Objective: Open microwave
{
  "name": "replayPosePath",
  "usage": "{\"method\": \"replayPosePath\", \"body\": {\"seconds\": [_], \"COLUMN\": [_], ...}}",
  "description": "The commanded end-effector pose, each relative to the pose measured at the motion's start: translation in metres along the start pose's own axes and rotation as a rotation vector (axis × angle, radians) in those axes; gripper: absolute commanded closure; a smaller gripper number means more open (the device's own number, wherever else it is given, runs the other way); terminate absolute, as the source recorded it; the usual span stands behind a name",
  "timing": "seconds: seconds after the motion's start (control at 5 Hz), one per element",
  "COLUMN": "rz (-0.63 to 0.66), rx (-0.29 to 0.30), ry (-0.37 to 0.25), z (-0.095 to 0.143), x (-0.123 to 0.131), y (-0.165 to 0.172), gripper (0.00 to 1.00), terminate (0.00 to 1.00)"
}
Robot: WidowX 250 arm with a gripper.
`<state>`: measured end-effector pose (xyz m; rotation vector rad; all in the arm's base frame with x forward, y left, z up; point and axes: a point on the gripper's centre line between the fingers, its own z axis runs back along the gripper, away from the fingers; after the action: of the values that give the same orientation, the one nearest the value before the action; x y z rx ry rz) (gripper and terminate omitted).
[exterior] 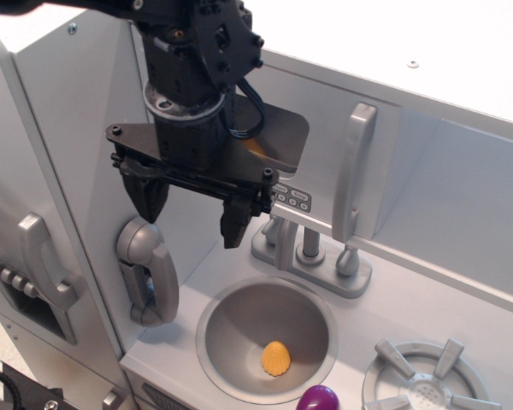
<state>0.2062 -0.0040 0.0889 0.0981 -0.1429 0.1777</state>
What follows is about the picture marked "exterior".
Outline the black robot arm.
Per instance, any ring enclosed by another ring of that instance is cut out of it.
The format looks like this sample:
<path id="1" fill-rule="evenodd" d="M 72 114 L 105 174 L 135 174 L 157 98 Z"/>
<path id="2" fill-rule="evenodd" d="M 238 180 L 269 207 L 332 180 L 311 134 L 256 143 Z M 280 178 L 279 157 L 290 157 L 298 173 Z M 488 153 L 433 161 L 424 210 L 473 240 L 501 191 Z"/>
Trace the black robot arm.
<path id="1" fill-rule="evenodd" d="M 265 127 L 264 102 L 247 74 L 262 65 L 263 38 L 240 1 L 76 1 L 138 31 L 153 123 L 112 125 L 107 139 L 127 194 L 154 222 L 178 186 L 220 199 L 226 248 L 237 248 L 251 219 L 269 212 L 278 173 L 245 142 Z"/>

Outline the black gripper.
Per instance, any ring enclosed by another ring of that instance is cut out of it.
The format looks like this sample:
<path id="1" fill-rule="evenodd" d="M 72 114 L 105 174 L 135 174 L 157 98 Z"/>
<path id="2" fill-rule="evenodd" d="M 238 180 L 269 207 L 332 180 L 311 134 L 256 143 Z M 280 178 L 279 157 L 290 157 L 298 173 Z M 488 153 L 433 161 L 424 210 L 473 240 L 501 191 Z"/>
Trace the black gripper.
<path id="1" fill-rule="evenodd" d="M 106 138 L 134 207 L 155 223 L 171 185 L 223 202 L 225 249 L 237 248 L 253 214 L 270 212 L 278 172 L 244 141 L 261 134 L 266 110 L 257 94 L 226 94 L 209 112 L 191 113 L 164 97 L 151 104 L 151 124 L 113 124 Z"/>

